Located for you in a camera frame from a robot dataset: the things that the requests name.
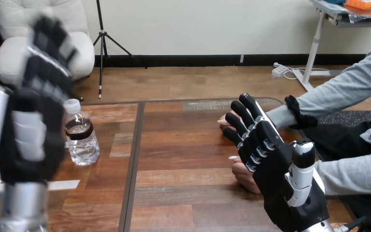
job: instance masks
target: gray long-sleeve shirt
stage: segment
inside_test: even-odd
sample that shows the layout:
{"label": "gray long-sleeve shirt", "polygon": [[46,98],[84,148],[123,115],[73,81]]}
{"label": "gray long-sleeve shirt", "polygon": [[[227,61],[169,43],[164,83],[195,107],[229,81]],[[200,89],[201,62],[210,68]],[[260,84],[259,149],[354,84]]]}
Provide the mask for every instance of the gray long-sleeve shirt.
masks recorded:
{"label": "gray long-sleeve shirt", "polygon": [[[371,96],[371,51],[337,77],[297,98],[304,115],[320,117],[355,105]],[[296,124],[286,105],[267,112],[277,128]],[[371,129],[361,135],[371,143]],[[315,164],[327,195],[371,193],[371,154]]]}

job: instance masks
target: chair cushion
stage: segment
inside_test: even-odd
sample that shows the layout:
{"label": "chair cushion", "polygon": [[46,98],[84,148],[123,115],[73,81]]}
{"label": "chair cushion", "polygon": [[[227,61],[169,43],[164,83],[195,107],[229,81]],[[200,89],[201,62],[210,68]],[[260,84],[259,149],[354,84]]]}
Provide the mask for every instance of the chair cushion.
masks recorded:
{"label": "chair cushion", "polygon": [[88,35],[83,32],[69,33],[77,54],[70,63],[70,71],[74,77],[89,76],[95,64],[95,48]]}
{"label": "chair cushion", "polygon": [[[78,78],[88,76],[95,62],[92,41],[83,32],[72,32],[69,35],[78,51],[70,64],[70,71]],[[26,37],[12,37],[3,42],[0,47],[0,80],[2,82],[15,85],[21,81],[27,45]]]}
{"label": "chair cushion", "polygon": [[3,83],[15,85],[21,81],[27,44],[26,37],[12,37],[0,46],[0,80]]}
{"label": "chair cushion", "polygon": [[27,37],[28,25],[41,14],[59,18],[68,32],[89,33],[81,0],[0,0],[2,38]]}

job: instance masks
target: tripod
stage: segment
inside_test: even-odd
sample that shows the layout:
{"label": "tripod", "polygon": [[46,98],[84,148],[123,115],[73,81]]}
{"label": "tripod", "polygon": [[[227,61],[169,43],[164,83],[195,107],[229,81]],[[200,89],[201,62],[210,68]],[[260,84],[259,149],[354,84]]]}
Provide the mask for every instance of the tripod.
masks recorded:
{"label": "tripod", "polygon": [[[99,15],[100,32],[99,32],[99,36],[97,37],[97,39],[93,43],[93,46],[95,46],[97,41],[99,41],[99,39],[101,39],[101,46],[100,46],[100,79],[99,79],[99,98],[101,98],[101,81],[102,81],[102,74],[103,74],[103,70],[104,70],[103,59],[106,61],[106,59],[109,57],[109,55],[107,55],[107,49],[106,49],[106,40],[105,40],[106,37],[109,38],[117,46],[119,46],[129,56],[131,56],[131,58],[136,63],[139,63],[139,61],[130,52],[128,52],[128,50],[123,48],[116,40],[114,40],[112,37],[110,37],[110,35],[108,35],[107,32],[103,29],[103,20],[102,20],[102,17],[101,17],[100,1],[96,0],[96,4],[97,4],[97,12],[98,12],[98,15]],[[145,64],[145,62],[143,60],[142,60],[142,66],[144,66],[144,68],[147,69],[147,65]]]}

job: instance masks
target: robotic hand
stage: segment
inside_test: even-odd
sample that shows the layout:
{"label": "robotic hand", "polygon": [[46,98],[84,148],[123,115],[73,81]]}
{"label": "robotic hand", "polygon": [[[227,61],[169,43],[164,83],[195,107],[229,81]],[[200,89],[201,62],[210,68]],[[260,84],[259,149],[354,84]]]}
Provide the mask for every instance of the robotic hand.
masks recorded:
{"label": "robotic hand", "polygon": [[314,169],[315,147],[309,140],[285,144],[258,103],[248,94],[233,101],[224,135],[238,148],[264,196],[264,208],[285,232],[333,232],[328,222],[324,185]]}
{"label": "robotic hand", "polygon": [[72,93],[75,54],[58,21],[33,26],[23,79],[0,86],[0,231],[47,231],[48,182],[65,156],[63,102]]}

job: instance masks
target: water bottle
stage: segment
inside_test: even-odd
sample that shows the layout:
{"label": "water bottle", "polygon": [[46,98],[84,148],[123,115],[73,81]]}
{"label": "water bottle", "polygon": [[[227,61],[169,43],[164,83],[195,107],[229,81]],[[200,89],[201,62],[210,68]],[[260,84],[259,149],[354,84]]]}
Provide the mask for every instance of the water bottle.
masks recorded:
{"label": "water bottle", "polygon": [[72,161],[77,165],[96,162],[100,149],[89,115],[81,111],[77,99],[67,100],[63,106],[67,113],[66,135]]}

